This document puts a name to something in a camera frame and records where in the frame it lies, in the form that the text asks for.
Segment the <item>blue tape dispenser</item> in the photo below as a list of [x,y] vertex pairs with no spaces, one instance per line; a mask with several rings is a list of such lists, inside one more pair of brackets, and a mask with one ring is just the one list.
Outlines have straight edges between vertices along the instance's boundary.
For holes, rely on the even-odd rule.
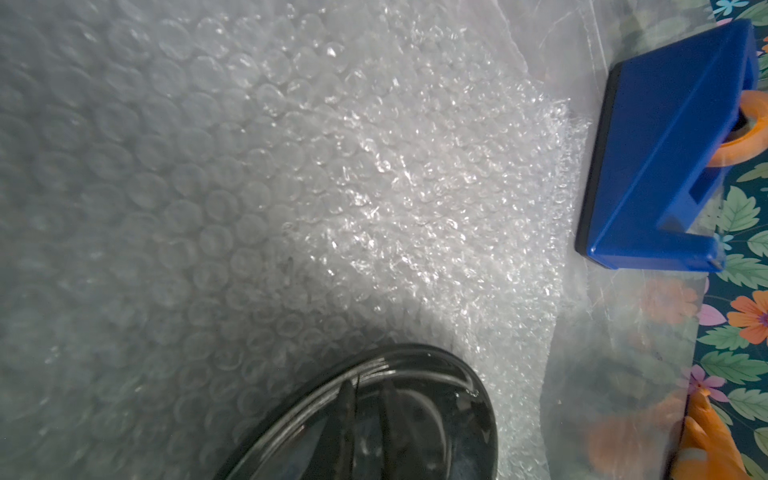
[[767,148],[747,19],[615,64],[576,251],[609,269],[719,272],[726,255],[692,225],[729,170]]

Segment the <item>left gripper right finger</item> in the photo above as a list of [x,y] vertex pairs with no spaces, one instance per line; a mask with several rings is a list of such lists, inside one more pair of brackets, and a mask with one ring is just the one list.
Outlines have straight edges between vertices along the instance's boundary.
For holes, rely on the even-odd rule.
[[421,394],[403,394],[391,380],[379,390],[382,479],[443,479],[444,431]]

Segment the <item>black dinner plate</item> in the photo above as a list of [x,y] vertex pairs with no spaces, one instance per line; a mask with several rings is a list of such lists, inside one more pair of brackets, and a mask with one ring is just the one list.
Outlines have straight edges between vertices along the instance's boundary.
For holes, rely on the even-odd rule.
[[443,479],[493,479],[498,434],[490,397],[456,355],[424,344],[394,344],[352,356],[326,370],[250,429],[216,473],[218,479],[302,479],[342,383],[357,390],[351,479],[382,479],[379,390],[391,380],[421,394],[444,431]]

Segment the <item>clear bubble wrap sheet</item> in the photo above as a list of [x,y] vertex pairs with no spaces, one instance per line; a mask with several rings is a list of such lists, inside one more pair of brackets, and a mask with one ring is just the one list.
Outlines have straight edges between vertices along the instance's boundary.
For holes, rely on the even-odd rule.
[[587,130],[440,1],[3,2],[2,477],[207,479],[421,342],[546,478]]

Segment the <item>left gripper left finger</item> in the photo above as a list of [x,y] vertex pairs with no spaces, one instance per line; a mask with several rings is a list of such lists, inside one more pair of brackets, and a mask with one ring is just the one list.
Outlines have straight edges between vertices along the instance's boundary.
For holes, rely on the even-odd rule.
[[357,390],[342,383],[302,479],[351,479],[354,466]]

